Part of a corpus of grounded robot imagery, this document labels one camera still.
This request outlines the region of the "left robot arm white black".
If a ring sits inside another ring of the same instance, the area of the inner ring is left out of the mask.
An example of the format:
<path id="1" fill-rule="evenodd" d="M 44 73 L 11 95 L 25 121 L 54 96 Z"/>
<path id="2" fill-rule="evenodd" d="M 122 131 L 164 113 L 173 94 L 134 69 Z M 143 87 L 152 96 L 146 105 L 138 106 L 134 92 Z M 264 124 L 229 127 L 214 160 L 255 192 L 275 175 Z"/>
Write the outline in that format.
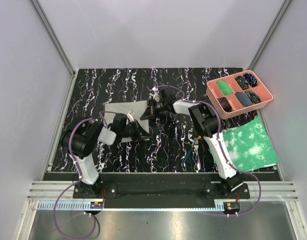
<path id="1" fill-rule="evenodd" d="M 97 183 L 99 173 L 92 157 L 97 143 L 114 145 L 121 143 L 123 139 L 137 143 L 151 137 L 131 112 L 116 113 L 109 126 L 93 118 L 79 116 L 62 135 L 61 146 L 73 160 L 79 180 L 85 184 L 84 192 L 90 198 L 96 198 L 102 191 L 102 186 Z"/>

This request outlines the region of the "grey cloth napkin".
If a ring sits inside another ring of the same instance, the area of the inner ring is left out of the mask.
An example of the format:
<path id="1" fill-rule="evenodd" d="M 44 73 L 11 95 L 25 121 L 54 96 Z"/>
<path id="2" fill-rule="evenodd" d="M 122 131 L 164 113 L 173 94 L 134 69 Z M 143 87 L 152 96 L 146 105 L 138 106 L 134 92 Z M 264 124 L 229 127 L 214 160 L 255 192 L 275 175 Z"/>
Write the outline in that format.
<path id="1" fill-rule="evenodd" d="M 104 119 L 104 128 L 101 130 L 98 140 L 107 145 L 116 145 L 119 143 L 133 142 L 130 137 L 122 138 L 122 140 L 116 140 L 116 133 L 110 130 L 111 123 L 116 114 L 125 114 L 129 118 L 129 121 L 137 120 L 139 124 L 150 133 L 149 121 L 140 120 L 141 115 L 147 108 L 146 101 L 135 101 L 135 102 L 121 102 L 121 103 L 107 103 L 105 110 L 101 113 Z"/>

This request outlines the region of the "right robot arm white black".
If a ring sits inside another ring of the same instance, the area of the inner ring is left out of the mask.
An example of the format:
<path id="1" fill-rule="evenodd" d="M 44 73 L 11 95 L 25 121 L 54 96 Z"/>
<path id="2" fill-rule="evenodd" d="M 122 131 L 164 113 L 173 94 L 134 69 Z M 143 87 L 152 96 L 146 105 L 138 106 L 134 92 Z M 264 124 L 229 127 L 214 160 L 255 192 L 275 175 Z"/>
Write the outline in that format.
<path id="1" fill-rule="evenodd" d="M 177 97 L 171 86 L 162 85 L 150 90 L 147 108 L 140 119 L 151 120 L 163 112 L 190 116 L 196 133 L 208 144 L 217 165 L 221 194 L 225 198 L 234 197 L 243 181 L 226 148 L 221 119 L 213 105 L 207 100 L 195 101 Z"/>

